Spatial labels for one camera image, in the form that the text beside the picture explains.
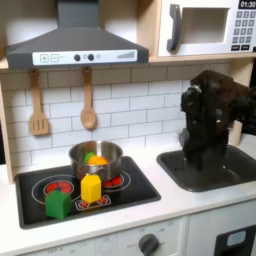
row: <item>microwave display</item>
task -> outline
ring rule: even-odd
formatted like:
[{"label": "microwave display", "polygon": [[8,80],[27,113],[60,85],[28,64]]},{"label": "microwave display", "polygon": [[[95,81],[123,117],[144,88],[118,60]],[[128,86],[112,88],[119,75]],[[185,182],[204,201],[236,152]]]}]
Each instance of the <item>microwave display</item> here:
[{"label": "microwave display", "polygon": [[256,1],[252,0],[240,0],[239,9],[256,9]]}]

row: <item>oven knob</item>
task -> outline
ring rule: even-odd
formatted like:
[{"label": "oven knob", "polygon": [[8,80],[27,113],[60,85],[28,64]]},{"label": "oven knob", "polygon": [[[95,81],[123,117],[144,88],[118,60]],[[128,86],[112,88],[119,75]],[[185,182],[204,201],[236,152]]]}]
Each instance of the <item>oven knob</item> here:
[{"label": "oven knob", "polygon": [[150,256],[159,246],[159,240],[154,234],[147,234],[139,241],[139,248],[144,256]]},{"label": "oven knob", "polygon": [[74,59],[75,59],[76,61],[80,61],[80,60],[81,60],[81,57],[80,57],[80,55],[76,54],[76,55],[74,56]]}]

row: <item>wooden spoon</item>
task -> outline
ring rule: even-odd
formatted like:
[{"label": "wooden spoon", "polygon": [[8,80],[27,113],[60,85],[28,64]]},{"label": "wooden spoon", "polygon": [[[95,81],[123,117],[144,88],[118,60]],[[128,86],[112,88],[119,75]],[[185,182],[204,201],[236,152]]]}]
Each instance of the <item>wooden spoon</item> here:
[{"label": "wooden spoon", "polygon": [[41,97],[39,89],[39,72],[35,69],[29,71],[31,87],[32,87],[32,98],[34,113],[32,114],[29,127],[30,132],[33,135],[42,135],[49,133],[49,122],[46,116],[42,113],[41,109]]},{"label": "wooden spoon", "polygon": [[95,128],[97,119],[95,112],[92,109],[92,70],[91,68],[84,68],[82,70],[84,75],[84,109],[81,112],[81,122],[87,130]]}]

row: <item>stainless steel pot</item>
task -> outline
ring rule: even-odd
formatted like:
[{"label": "stainless steel pot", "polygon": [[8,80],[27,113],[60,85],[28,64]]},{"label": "stainless steel pot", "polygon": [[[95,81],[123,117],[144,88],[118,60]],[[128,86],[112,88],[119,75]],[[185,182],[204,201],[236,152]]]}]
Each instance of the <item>stainless steel pot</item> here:
[{"label": "stainless steel pot", "polygon": [[[108,164],[90,165],[84,163],[85,156],[93,152],[108,160]],[[111,142],[87,141],[72,147],[69,151],[71,167],[74,175],[82,180],[86,174],[99,175],[102,182],[114,179],[120,175],[122,149]]]}]

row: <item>microwave door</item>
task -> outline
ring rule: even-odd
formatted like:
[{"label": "microwave door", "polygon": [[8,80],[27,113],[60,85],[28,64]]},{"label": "microwave door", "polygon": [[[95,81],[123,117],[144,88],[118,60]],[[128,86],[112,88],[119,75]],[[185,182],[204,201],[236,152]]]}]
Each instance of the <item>microwave door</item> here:
[{"label": "microwave door", "polygon": [[232,52],[238,6],[239,0],[163,1],[159,56]]}]

